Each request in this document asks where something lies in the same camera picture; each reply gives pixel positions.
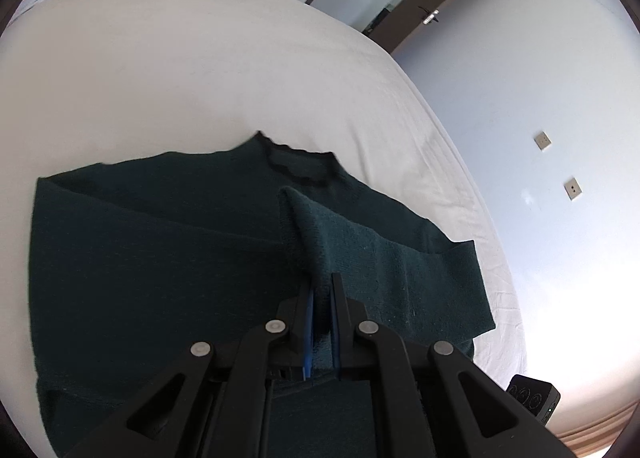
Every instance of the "triangular cutout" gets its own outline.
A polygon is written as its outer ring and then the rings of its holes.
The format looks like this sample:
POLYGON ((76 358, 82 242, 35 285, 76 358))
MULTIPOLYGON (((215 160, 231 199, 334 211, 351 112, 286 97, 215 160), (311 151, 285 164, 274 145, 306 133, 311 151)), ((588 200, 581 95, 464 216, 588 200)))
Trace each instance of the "triangular cutout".
POLYGON ((127 428, 151 440, 159 440, 185 379, 186 376, 183 374, 175 375, 144 406, 129 417, 127 428))
POLYGON ((491 438, 503 431, 512 429, 518 424, 518 419, 498 400, 480 385, 467 372, 458 375, 458 380, 465 391, 466 399, 471 406, 480 433, 485 438, 491 438))

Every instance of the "bed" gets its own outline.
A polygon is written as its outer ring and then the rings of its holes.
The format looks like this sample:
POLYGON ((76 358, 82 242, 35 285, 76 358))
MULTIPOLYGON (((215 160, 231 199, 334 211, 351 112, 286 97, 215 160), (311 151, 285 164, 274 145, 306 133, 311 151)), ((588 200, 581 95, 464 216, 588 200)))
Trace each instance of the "bed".
POLYGON ((525 371, 505 256, 455 146, 395 61, 329 16, 295 0, 47 0, 0 39, 0 95, 0 398, 40 458, 54 454, 27 302, 36 178, 227 150, 256 130, 333 151, 452 240, 475 240, 497 329, 474 361, 502 387, 525 371))

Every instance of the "mattress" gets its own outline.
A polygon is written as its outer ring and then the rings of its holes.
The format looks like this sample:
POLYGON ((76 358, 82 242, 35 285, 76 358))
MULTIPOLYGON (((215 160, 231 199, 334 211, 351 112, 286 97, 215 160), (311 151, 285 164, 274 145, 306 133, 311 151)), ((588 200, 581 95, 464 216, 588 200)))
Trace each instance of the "mattress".
POLYGON ((0 398, 40 458, 27 263, 39 176, 165 151, 231 149, 256 130, 333 151, 373 189, 473 239, 497 328, 475 362, 526 365, 509 269, 474 182, 404 72, 295 0, 47 0, 0 38, 0 398))

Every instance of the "garment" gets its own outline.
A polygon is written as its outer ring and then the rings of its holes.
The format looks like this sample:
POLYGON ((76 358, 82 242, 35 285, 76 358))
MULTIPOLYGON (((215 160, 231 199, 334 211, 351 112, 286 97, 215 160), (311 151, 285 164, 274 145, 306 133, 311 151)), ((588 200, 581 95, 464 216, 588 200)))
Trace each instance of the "garment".
MULTIPOLYGON (((471 355, 471 339, 494 327, 473 243, 451 242, 351 177, 331 153, 276 146, 258 133, 227 152, 166 153, 39 180, 31 330, 38 398, 54 449, 70 449, 193 341, 239 339, 297 295, 300 272, 322 280, 328 270, 344 274, 348 295, 373 303, 372 318, 419 342, 447 338, 471 355), (423 258, 426 271, 439 276, 429 297, 446 300, 437 308, 419 304, 414 315, 407 287, 367 289, 362 271, 354 271, 358 261, 371 268, 370 258, 390 254, 380 268, 373 265, 382 282, 393 282, 384 277, 389 272, 391 278, 405 272, 411 281, 417 263, 389 269, 394 261, 423 258), (405 321, 415 318, 422 324, 406 330, 405 321), (429 318, 436 330, 425 336, 429 318), (393 326, 394 320, 401 321, 393 326)), ((322 295, 316 304, 322 309, 322 295)), ((323 366, 322 330, 317 339, 314 365, 323 366)), ((296 419, 312 431, 320 394, 327 404, 333 397, 340 414, 326 427, 344 426, 350 410, 367 407, 362 387, 353 391, 359 393, 350 400, 333 381, 277 398, 271 448, 292 444, 287 427, 302 400, 308 407, 296 419)), ((353 449, 366 448, 366 432, 354 430, 353 449)), ((334 451, 315 446, 308 456, 338 456, 334 451)))

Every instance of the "wall socket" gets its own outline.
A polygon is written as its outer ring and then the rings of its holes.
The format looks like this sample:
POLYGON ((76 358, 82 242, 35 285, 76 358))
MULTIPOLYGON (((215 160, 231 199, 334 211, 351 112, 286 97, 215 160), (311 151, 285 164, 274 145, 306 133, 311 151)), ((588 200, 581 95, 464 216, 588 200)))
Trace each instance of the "wall socket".
POLYGON ((564 190, 569 195, 569 199, 575 200, 582 194, 582 189, 578 185, 578 181, 575 178, 571 178, 566 184, 564 184, 564 190))
POLYGON ((536 141, 536 144, 540 148, 540 151, 544 151, 546 148, 551 146, 551 140, 549 140, 549 137, 546 136, 546 133, 544 131, 540 131, 540 133, 533 137, 533 140, 536 141))

